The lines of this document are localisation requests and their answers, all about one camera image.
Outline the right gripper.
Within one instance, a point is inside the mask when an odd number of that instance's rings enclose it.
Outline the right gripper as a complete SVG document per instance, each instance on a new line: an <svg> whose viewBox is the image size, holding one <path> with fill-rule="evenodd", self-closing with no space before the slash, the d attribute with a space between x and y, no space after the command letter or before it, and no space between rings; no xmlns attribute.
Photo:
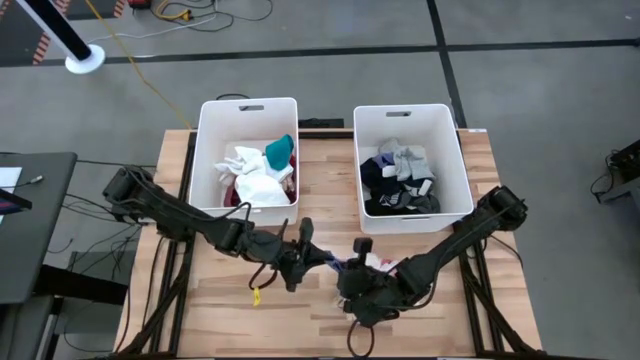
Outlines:
<svg viewBox="0 0 640 360"><path fill-rule="evenodd" d="M372 247L371 238L356 238L353 242L355 257L342 263L337 282L343 299L342 310L354 315L357 322L367 328L400 316L394 303L396 293L389 286L390 277L373 271L366 264Z"/></svg>

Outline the socks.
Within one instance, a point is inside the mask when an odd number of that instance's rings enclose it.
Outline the socks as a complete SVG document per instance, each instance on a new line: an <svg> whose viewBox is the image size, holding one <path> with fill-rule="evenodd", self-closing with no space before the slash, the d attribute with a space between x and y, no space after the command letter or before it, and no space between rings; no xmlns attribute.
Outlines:
<svg viewBox="0 0 640 360"><path fill-rule="evenodd" d="M396 216L396 215L415 215L417 211L408 207L412 196L406 191L401 183L394 178L385 178L383 194L402 193L400 204L396 207L381 206L378 200L372 199L365 201L365 211L370 216Z"/></svg>

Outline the navy blue garment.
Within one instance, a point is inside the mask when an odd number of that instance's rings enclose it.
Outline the navy blue garment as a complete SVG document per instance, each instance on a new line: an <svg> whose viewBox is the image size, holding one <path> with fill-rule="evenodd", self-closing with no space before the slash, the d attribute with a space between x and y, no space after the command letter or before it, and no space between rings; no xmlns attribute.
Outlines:
<svg viewBox="0 0 640 360"><path fill-rule="evenodd" d="M371 198L378 200L383 194L385 185L382 169L372 158L369 158L360 165L360 173L362 183L369 189Z"/></svg>

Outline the large white shirt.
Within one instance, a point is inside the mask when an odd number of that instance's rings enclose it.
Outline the large white shirt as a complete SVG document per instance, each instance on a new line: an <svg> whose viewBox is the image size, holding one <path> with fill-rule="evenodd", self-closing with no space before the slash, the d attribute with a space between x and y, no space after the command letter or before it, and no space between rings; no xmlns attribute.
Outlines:
<svg viewBox="0 0 640 360"><path fill-rule="evenodd" d="M235 180L235 190L242 202L248 202L253 207L287 206L290 204L281 184L266 174L239 175Z"/></svg>

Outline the dark grey sock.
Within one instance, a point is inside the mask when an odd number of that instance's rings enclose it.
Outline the dark grey sock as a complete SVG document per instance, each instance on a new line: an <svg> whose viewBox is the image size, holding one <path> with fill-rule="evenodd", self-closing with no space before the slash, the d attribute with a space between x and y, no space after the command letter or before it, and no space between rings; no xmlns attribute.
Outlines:
<svg viewBox="0 0 640 360"><path fill-rule="evenodd" d="M433 214L441 211L439 200L432 193L412 197L408 207L422 214Z"/></svg>

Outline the white garment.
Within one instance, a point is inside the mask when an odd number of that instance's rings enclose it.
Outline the white garment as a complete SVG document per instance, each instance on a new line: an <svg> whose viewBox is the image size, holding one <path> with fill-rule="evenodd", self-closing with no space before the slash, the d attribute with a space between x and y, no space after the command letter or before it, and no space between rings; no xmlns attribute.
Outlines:
<svg viewBox="0 0 640 360"><path fill-rule="evenodd" d="M277 182L282 183L293 174L294 168L291 165L287 165L281 170L275 170L271 167L266 167L265 171L268 176L275 179Z"/></svg>

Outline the grey sock pair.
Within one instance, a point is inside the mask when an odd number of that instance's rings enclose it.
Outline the grey sock pair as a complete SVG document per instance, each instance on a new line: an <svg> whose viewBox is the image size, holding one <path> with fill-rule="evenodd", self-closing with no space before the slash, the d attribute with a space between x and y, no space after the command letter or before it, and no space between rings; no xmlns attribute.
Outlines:
<svg viewBox="0 0 640 360"><path fill-rule="evenodd" d="M408 146L400 146L393 151L396 177L399 181L434 178L426 158L416 154Z"/></svg>

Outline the teal garment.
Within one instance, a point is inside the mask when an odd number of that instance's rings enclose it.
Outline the teal garment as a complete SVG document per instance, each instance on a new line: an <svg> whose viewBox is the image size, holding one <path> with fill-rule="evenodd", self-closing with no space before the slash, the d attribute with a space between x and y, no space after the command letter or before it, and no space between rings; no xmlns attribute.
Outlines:
<svg viewBox="0 0 640 360"><path fill-rule="evenodd" d="M286 168L289 165L293 149L294 140L289 134L267 145L265 148L265 156L269 162L269 166L276 171Z"/></svg>

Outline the small white cloth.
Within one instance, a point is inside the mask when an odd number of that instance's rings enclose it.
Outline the small white cloth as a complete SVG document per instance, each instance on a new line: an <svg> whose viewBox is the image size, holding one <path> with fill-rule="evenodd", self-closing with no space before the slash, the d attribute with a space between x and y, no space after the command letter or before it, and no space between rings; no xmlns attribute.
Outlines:
<svg viewBox="0 0 640 360"><path fill-rule="evenodd" d="M253 172L266 173L263 153L251 147L236 146L236 157L226 157L223 162L216 163L214 168L221 173L247 175Z"/></svg>

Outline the white plastic storage bin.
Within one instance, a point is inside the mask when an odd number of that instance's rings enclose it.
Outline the white plastic storage bin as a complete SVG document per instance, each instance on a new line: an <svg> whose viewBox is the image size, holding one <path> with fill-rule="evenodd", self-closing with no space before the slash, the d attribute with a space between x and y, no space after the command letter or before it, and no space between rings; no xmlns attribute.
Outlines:
<svg viewBox="0 0 640 360"><path fill-rule="evenodd" d="M474 210L456 126L444 104L358 106L353 111L354 163L360 228L370 235L438 232ZM360 165L389 139L425 157L435 175L435 214L373 216L365 210L370 192Z"/></svg>
<svg viewBox="0 0 640 360"><path fill-rule="evenodd" d="M299 190L298 111L290 97L241 100L216 100L203 104L195 145L190 182L189 204L211 216L221 216L238 207L223 205L226 190L235 188L239 176L221 173L214 165L226 157L236 157L236 146L260 150L265 167L270 167L265 148L289 134L294 140L292 155L297 159L297 195ZM276 226L284 221L295 223L298 199L287 206L243 208L258 226Z"/></svg>

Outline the black desk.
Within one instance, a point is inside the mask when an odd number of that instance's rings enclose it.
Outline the black desk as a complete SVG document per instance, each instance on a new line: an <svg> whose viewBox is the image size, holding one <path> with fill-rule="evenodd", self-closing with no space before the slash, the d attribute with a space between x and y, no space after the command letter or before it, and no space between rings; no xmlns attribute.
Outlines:
<svg viewBox="0 0 640 360"><path fill-rule="evenodd" d="M0 154L0 167L22 169L21 181L43 177L15 191L32 208L8 215L0 223L0 305L23 303L31 297L76 161L73 152Z"/></svg>

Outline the white black pole with base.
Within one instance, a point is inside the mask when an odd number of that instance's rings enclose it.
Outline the white black pole with base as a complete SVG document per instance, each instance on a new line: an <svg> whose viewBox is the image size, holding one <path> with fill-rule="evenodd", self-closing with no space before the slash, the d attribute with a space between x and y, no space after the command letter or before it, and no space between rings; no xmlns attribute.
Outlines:
<svg viewBox="0 0 640 360"><path fill-rule="evenodd" d="M65 53L66 69L77 75L97 70L105 61L103 48L88 44L50 0L16 0L22 9Z"/></svg>

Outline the dark tablet screen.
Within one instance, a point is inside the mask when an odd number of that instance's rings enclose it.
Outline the dark tablet screen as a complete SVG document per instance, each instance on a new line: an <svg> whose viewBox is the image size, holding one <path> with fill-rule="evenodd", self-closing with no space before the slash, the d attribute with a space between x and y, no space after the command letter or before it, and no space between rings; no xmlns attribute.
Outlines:
<svg viewBox="0 0 640 360"><path fill-rule="evenodd" d="M0 216L28 211L31 208L30 201L0 188Z"/></svg>

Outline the white paper sheet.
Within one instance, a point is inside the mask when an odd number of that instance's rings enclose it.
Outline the white paper sheet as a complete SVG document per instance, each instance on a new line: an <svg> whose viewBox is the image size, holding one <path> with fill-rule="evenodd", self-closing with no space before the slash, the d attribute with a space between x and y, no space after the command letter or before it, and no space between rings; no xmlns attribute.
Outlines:
<svg viewBox="0 0 640 360"><path fill-rule="evenodd" d="M19 183L21 167L0 167L0 189L13 190Z"/></svg>

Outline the dark mat red-white stripes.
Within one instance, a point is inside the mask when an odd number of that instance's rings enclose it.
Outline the dark mat red-white stripes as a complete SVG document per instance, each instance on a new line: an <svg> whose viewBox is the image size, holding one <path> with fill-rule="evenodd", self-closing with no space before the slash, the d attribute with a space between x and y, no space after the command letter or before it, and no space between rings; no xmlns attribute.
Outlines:
<svg viewBox="0 0 640 360"><path fill-rule="evenodd" d="M17 0L0 0L0 67L38 65L52 44Z"/></svg>

